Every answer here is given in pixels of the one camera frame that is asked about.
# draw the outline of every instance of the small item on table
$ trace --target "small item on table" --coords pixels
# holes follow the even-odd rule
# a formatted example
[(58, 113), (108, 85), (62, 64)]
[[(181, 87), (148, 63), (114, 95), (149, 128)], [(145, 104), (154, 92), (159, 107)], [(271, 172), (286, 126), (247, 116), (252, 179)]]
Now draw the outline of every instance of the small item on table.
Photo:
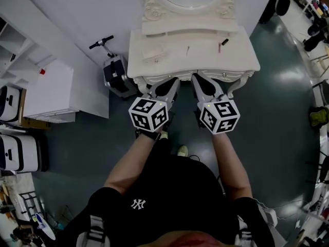
[(224, 41), (222, 42), (222, 45), (224, 46), (227, 42), (228, 42), (228, 39), (224, 40)]

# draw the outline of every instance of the black t-shirt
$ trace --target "black t-shirt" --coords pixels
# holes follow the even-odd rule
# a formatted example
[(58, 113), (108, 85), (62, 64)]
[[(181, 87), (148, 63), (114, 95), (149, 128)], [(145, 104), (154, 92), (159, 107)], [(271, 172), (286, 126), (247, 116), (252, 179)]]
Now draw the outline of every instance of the black t-shirt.
[(241, 216), (259, 247), (272, 237), (253, 199), (230, 203), (214, 174), (203, 163), (180, 156), (148, 160), (125, 195), (101, 188), (64, 231), (75, 246), (90, 228), (90, 215), (103, 218), (111, 247), (151, 243), (172, 231), (201, 231), (234, 244)]

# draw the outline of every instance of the dark green floor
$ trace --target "dark green floor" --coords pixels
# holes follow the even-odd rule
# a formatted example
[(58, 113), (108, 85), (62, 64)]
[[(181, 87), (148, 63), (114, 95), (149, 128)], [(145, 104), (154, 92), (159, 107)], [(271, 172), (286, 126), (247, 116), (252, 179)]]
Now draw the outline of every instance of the dark green floor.
[[(241, 119), (229, 137), (247, 169), (255, 198), (269, 207), (310, 200), (314, 187), (305, 179), (315, 179), (316, 170), (305, 161), (318, 161), (319, 133), (307, 119), (314, 96), (302, 59), (278, 17), (258, 25), (251, 41), (261, 71), (234, 92)], [(103, 185), (135, 139), (128, 115), (132, 102), (111, 95), (109, 119), (79, 113), (75, 123), (54, 125), (46, 133), (50, 168), (34, 173), (33, 181), (52, 213), (68, 205), (73, 215), (78, 214)], [(169, 138), (173, 150), (187, 145), (190, 154), (198, 155), (217, 175), (211, 136), (198, 129), (195, 109), (190, 83), (182, 83)], [(277, 226), (290, 240), (298, 232), (293, 229), (297, 218), (302, 218), (291, 206), (276, 209), (281, 217), (295, 214)]]

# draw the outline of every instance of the ny logo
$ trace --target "ny logo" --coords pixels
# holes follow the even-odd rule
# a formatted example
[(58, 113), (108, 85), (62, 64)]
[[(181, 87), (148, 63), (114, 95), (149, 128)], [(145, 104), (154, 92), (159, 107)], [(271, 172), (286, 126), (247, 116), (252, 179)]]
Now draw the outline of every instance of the ny logo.
[(142, 208), (144, 208), (143, 205), (145, 202), (146, 202), (145, 200), (143, 200), (143, 202), (142, 202), (142, 200), (138, 200), (138, 201), (134, 200), (134, 204), (131, 205), (131, 207), (133, 207), (133, 209), (136, 209), (136, 207), (138, 207), (138, 209), (142, 209)]

